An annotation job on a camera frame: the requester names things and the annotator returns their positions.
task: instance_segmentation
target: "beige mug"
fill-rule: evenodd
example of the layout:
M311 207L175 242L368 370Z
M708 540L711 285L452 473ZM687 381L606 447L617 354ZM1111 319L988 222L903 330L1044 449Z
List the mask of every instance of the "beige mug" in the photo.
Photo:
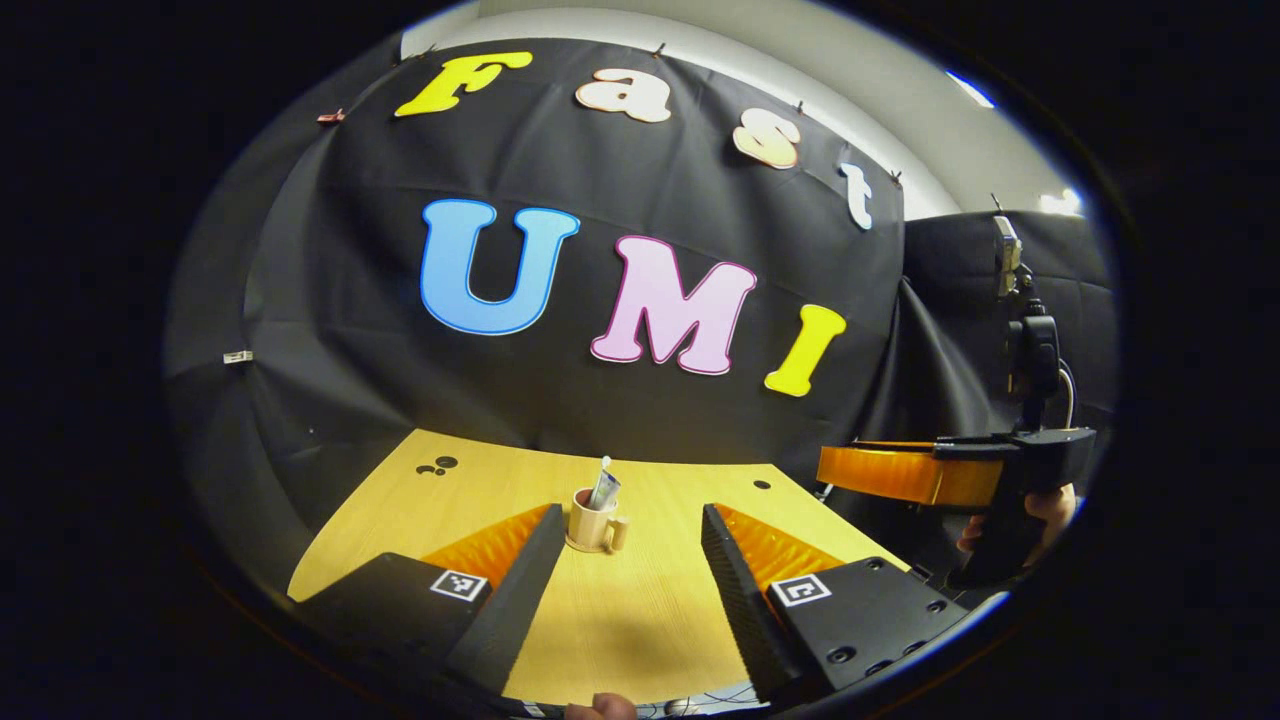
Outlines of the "beige mug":
M564 534L566 544L582 552L622 550L631 521L627 518L613 516L613 511L618 509L618 501L614 500L604 510L589 510L586 507L589 497L591 497L591 488L582 488L573 493L573 506L568 510L568 532ZM609 529L613 530L613 534L605 542L605 534Z

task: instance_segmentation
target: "wooden table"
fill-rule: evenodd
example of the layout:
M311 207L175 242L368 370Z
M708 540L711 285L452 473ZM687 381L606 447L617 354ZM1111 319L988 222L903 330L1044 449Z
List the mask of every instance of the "wooden table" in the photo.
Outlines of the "wooden table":
M451 456L443 475L419 474ZM415 430L356 488L298 562L288 594L302 601L381 552L424 555L595 483L598 457L502 447ZM701 512L721 502L851 562L908 565L772 465L614 460L626 547L564 547L520 651L506 697L590 705L595 692L662 702L746 680L700 544ZM768 489L755 487L764 480Z

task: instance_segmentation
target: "hand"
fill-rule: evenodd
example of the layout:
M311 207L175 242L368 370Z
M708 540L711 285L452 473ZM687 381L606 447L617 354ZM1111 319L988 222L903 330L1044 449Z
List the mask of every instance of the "hand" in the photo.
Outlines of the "hand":
M1066 524L1071 521L1071 516L1075 515L1075 487L1068 483L1053 492L1028 495L1024 507L1032 518L1044 520L1044 534L1027 556L1027 562L1023 564L1025 568L1034 565L1044 555L1044 551L1057 541L1057 536L1062 534ZM986 515L969 518L969 525L960 533L956 547L965 552L973 552L974 541L982 537L982 521L986 519Z
M568 703L564 720L636 720L639 714L630 700L617 693L595 693L591 707Z

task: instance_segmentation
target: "letter u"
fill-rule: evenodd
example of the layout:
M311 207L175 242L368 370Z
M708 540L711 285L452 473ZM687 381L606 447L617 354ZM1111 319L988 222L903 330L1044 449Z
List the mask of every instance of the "letter u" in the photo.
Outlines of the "letter u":
M516 227L525 231L516 290L506 300L489 302L471 293L471 261L480 229L497 217L492 205L475 200L436 200L422 209L428 225L422 305L456 331L498 336L536 323L552 293L561 245L581 225L573 215L547 208L516 213Z

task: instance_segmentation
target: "pink letter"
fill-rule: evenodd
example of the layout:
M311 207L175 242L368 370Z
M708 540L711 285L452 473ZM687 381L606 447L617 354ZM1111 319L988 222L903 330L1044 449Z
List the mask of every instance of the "pink letter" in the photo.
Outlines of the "pink letter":
M694 341L676 364L704 375L727 373L733 325L746 293L755 287L755 273L742 265L719 263L685 296L676 252L669 245L652 237L623 236L617 249L626 261L622 287L609 329L591 342L591 355L613 363L639 360L644 348L636 338L644 315L654 363L666 363L692 332Z

